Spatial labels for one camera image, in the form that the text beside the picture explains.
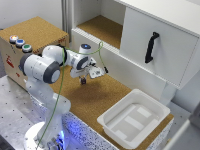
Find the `cabinet handle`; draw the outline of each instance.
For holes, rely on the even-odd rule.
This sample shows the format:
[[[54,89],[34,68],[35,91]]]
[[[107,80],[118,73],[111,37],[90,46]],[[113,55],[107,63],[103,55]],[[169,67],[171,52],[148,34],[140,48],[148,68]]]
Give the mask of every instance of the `cabinet handle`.
[[[156,32],[153,32],[153,36],[151,37],[150,41],[149,41],[149,45],[147,48],[147,53],[146,53],[146,57],[145,57],[145,63],[149,63],[150,61],[153,60],[153,57],[151,56],[152,50],[153,50],[153,45],[154,45],[154,40],[156,38],[158,38],[160,35]]]

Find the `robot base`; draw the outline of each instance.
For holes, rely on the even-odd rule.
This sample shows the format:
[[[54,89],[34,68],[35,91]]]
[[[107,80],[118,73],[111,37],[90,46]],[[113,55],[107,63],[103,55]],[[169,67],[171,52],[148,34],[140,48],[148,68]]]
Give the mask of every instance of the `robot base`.
[[[26,132],[24,137],[24,150],[36,150],[37,144],[34,141],[34,137],[37,135],[43,125],[44,122],[37,123]],[[49,150],[49,148],[38,147],[37,150]]]

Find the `cardboard box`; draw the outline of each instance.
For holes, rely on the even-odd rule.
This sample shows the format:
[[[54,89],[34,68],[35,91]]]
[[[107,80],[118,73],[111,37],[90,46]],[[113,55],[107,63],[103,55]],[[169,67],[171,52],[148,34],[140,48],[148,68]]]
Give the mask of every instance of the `cardboard box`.
[[[19,39],[25,40],[26,44],[30,44],[34,54],[41,54],[47,45],[60,44],[69,47],[68,34],[40,17],[1,30],[0,51],[5,71],[24,89],[26,89],[24,79],[27,80],[27,77],[23,75],[19,68],[20,59],[24,53],[22,49],[16,48],[15,44],[10,44],[11,35],[17,35]]]

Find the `white wall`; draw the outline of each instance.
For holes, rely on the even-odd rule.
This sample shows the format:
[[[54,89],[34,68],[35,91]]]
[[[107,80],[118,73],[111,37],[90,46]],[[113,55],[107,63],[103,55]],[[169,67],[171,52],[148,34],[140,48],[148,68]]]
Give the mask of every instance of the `white wall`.
[[[200,71],[190,80],[183,89],[178,90],[173,102],[192,112],[200,102]]]
[[[36,16],[62,29],[61,0],[0,0],[0,28]]]

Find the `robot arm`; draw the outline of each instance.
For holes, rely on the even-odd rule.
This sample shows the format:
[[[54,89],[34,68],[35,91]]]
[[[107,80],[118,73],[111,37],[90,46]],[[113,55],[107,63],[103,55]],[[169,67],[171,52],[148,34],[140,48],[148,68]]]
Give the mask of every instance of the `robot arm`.
[[[96,61],[89,55],[92,53],[89,45],[82,44],[79,53],[82,54],[64,51],[64,66],[72,66],[71,77],[90,74],[91,78],[95,78],[104,75],[102,69],[94,67]],[[52,84],[60,76],[60,66],[63,66],[63,48],[54,45],[47,46],[43,50],[42,57],[25,54],[20,61],[20,66],[28,77]]]

